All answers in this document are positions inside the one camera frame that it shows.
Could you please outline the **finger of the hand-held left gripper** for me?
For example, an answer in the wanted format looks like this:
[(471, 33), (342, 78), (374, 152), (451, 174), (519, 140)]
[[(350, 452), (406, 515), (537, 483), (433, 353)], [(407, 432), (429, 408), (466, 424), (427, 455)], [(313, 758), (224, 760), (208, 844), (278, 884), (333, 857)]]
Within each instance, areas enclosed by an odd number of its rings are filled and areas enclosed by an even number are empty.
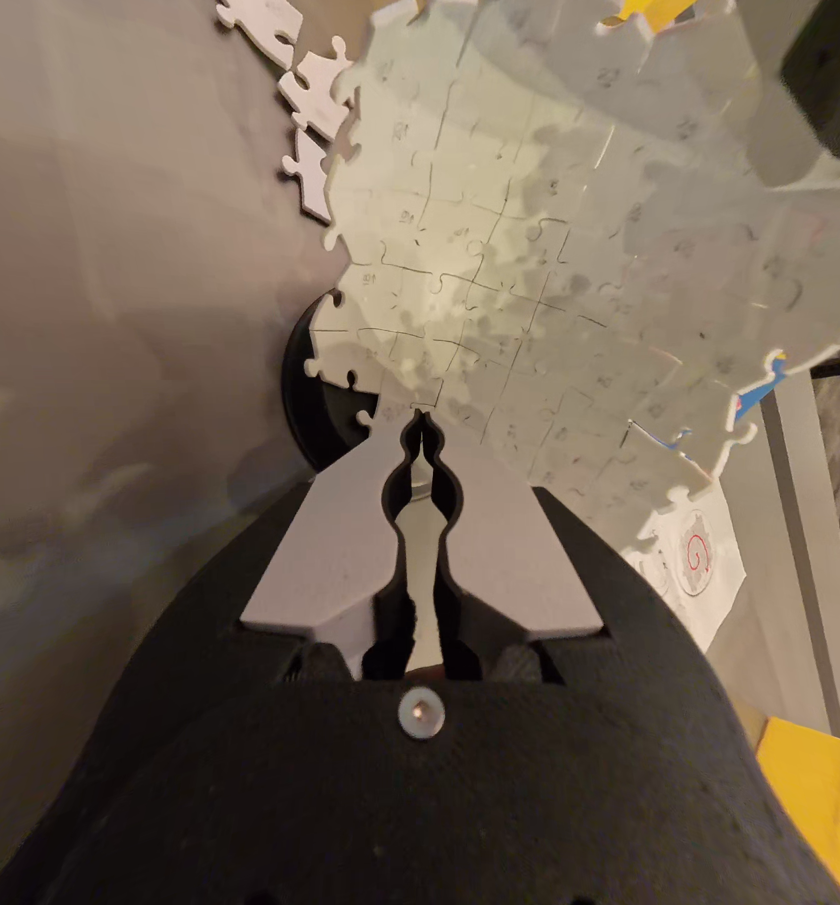
[(767, 187), (840, 187), (840, 160), (816, 139), (780, 77), (784, 55), (818, 2), (736, 3), (761, 85), (747, 132), (746, 153)]

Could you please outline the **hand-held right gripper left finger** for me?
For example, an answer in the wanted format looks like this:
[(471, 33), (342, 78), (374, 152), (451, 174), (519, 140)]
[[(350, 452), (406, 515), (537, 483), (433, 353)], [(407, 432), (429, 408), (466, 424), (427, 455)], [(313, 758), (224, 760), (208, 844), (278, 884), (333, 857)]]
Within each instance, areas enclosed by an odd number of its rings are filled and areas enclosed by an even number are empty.
[(321, 471), (243, 610), (249, 630), (323, 642), (362, 669), (398, 633), (403, 536), (422, 414), (406, 412)]

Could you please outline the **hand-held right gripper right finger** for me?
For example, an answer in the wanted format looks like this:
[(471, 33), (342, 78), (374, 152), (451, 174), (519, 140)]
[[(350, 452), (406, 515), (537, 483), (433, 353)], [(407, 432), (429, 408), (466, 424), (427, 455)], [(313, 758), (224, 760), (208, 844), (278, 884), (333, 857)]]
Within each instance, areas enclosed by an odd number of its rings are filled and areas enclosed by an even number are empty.
[(527, 480), (464, 428), (424, 418), (432, 502), (446, 520), (435, 581), (440, 637), (537, 642), (603, 629)]

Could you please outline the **black round ball stand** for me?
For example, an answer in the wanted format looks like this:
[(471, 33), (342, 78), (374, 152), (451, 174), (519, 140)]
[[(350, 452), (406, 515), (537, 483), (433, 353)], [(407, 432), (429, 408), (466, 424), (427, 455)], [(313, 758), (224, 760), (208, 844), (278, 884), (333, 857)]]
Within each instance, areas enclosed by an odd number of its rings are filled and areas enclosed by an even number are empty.
[(325, 297), (319, 297), (294, 325), (280, 371), (280, 395), (290, 433), (314, 471), (322, 471), (367, 439), (376, 424), (389, 424), (415, 406), (384, 401), (377, 393), (357, 389), (350, 372), (340, 387), (309, 374), (317, 356), (310, 327)]

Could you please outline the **partly built puzzle ball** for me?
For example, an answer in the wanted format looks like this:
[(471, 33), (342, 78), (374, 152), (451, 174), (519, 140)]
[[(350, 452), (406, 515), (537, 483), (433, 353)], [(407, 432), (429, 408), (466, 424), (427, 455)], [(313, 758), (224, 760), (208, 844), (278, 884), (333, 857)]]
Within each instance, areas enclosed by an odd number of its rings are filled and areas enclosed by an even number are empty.
[(350, 264), (312, 371), (461, 424), (621, 552), (713, 486), (788, 329), (780, 278), (829, 200), (705, 155), (710, 107), (622, 2), (417, 2), (336, 87), (328, 178)]

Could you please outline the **yellow plastic bin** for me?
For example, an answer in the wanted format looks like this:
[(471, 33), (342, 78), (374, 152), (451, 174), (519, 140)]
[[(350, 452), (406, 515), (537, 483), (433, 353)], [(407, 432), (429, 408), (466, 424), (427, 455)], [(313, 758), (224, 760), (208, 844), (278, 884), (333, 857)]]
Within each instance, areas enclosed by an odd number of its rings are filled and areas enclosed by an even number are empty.
[[(767, 187), (755, 174), (746, 153), (748, 128), (761, 96), (760, 74), (746, 37), (737, 2), (622, 2), (618, 27), (634, 17), (655, 35), (641, 75), (675, 56), (699, 84), (710, 107), (704, 133), (705, 155), (725, 164), (742, 165), (745, 179), (763, 187), (765, 197), (782, 205), (784, 198), (805, 202), (829, 200), (840, 205), (840, 187)], [(807, 245), (792, 252), (784, 244), (785, 263), (793, 267), (780, 278), (784, 296), (796, 314), (785, 316), (788, 329), (808, 329), (801, 335), (770, 341), (776, 356), (788, 357), (792, 375), (817, 365), (840, 346), (840, 225), (833, 214), (814, 214), (812, 231), (802, 234)], [(770, 720), (758, 749), (760, 765), (795, 819), (810, 846), (840, 882), (840, 741), (798, 730), (791, 723)]]

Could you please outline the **white puzzle pieces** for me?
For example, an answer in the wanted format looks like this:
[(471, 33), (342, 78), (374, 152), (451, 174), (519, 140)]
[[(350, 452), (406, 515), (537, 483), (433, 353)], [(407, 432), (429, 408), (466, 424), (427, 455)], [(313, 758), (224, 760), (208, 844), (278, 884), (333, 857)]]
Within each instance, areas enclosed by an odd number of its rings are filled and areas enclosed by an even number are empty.
[(220, 1), (215, 4), (215, 13), (223, 28), (241, 30), (281, 69), (278, 94), (290, 108), (294, 154), (281, 159), (280, 171), (299, 182), (301, 211), (318, 222), (331, 224), (323, 162), (326, 148), (335, 141), (353, 106), (351, 96), (334, 93), (336, 82), (353, 64), (347, 58), (345, 40), (335, 35), (331, 56), (308, 51), (295, 64), (303, 17), (290, 2)]

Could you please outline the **printed instruction sheet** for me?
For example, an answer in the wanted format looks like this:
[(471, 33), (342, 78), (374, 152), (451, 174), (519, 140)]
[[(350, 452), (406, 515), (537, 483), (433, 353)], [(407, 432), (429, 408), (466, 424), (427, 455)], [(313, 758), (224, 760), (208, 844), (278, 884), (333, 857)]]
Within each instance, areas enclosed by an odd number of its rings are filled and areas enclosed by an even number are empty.
[(745, 578), (729, 507), (720, 484), (692, 502), (681, 499), (645, 526), (647, 550), (625, 559), (708, 651)]

